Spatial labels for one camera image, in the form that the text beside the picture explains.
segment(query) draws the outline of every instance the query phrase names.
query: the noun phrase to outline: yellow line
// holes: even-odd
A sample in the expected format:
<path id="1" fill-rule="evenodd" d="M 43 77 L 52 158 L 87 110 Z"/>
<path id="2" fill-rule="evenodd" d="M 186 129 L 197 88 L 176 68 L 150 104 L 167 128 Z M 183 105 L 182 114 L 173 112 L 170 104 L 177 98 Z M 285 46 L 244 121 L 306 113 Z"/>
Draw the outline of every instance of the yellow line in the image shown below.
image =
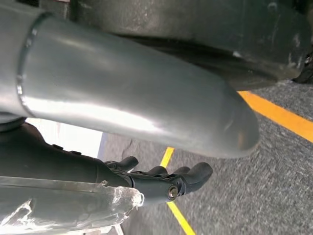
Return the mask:
<path id="1" fill-rule="evenodd" d="M 299 136 L 313 142 L 313 122 L 250 92 L 239 92 L 252 109 Z"/>
<path id="2" fill-rule="evenodd" d="M 163 156 L 162 161 L 161 162 L 161 166 L 166 168 L 168 163 L 170 162 L 170 157 L 172 156 L 173 152 L 174 151 L 174 148 L 167 147 L 165 150 L 164 155 Z"/>
<path id="3" fill-rule="evenodd" d="M 173 148 L 167 147 L 163 156 L 161 166 L 166 168 L 170 160 L 170 157 L 174 151 Z M 186 235 L 195 235 L 193 229 L 188 223 L 188 221 L 180 211 L 180 209 L 174 202 L 167 202 L 167 206 L 172 211 L 178 223 L 186 232 Z"/>
<path id="4" fill-rule="evenodd" d="M 185 219 L 174 202 L 167 202 L 167 206 L 187 235 L 195 235 L 192 228 Z"/>

